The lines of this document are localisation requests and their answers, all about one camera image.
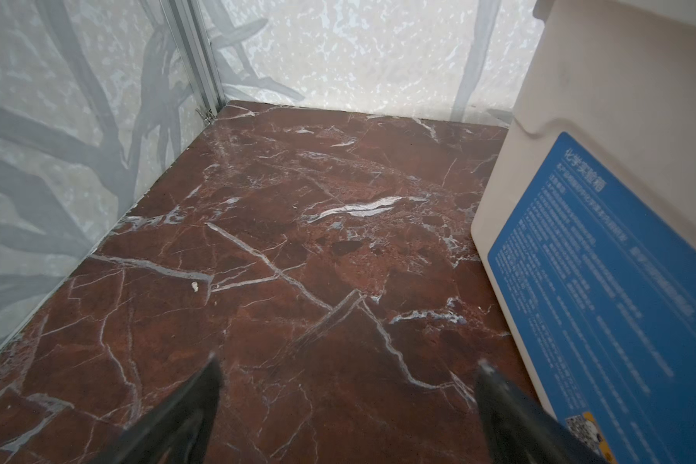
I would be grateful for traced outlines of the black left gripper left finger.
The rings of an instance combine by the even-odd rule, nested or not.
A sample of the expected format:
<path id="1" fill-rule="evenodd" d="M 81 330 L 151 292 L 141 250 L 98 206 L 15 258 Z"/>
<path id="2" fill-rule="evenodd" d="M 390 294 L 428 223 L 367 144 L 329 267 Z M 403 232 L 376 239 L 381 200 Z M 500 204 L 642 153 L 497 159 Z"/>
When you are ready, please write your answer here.
<path id="1" fill-rule="evenodd" d="M 205 367 L 146 413 L 94 463 L 201 463 L 206 456 L 223 387 L 212 355 Z"/>

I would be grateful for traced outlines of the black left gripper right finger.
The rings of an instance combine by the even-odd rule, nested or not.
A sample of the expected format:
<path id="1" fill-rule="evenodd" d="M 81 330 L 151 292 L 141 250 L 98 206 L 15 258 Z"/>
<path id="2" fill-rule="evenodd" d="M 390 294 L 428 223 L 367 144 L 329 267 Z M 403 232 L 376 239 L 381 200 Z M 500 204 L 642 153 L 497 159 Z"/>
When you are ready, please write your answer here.
<path id="1" fill-rule="evenodd" d="M 494 463 L 603 463 L 537 402 L 480 361 L 475 395 Z"/>

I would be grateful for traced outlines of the white plastic storage bin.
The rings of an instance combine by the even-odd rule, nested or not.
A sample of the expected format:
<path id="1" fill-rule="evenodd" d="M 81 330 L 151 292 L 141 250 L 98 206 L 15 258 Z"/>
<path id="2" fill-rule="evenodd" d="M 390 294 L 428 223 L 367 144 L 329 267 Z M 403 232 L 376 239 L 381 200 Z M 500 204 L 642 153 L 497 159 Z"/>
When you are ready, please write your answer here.
<path id="1" fill-rule="evenodd" d="M 696 1 L 539 1 L 471 226 L 543 409 L 592 456 L 696 463 Z"/>

